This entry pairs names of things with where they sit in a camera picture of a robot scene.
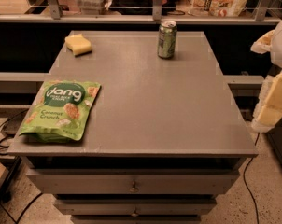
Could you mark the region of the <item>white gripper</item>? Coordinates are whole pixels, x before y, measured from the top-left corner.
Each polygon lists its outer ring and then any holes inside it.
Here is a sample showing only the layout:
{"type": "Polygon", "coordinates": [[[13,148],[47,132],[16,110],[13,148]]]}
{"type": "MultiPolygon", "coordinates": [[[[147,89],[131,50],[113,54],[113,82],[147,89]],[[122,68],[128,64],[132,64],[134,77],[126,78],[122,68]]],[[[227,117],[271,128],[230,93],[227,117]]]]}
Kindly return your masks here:
{"type": "MultiPolygon", "coordinates": [[[[274,30],[261,36],[253,43],[250,50],[264,54],[270,51],[274,30]]],[[[282,72],[276,77],[267,76],[261,85],[251,127],[258,133],[267,133],[282,118],[282,72]]]]}

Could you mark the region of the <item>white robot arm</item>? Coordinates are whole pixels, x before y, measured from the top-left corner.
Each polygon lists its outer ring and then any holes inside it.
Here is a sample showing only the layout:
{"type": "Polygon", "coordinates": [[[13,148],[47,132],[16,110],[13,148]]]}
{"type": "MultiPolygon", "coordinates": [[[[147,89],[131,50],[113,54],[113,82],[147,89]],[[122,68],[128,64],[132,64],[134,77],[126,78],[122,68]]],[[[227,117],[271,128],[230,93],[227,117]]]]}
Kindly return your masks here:
{"type": "Polygon", "coordinates": [[[267,133],[282,119],[282,20],[274,30],[261,36],[251,46],[255,53],[270,53],[271,63],[281,71],[268,75],[261,85],[259,101],[253,112],[251,127],[259,133],[267,133]]]}

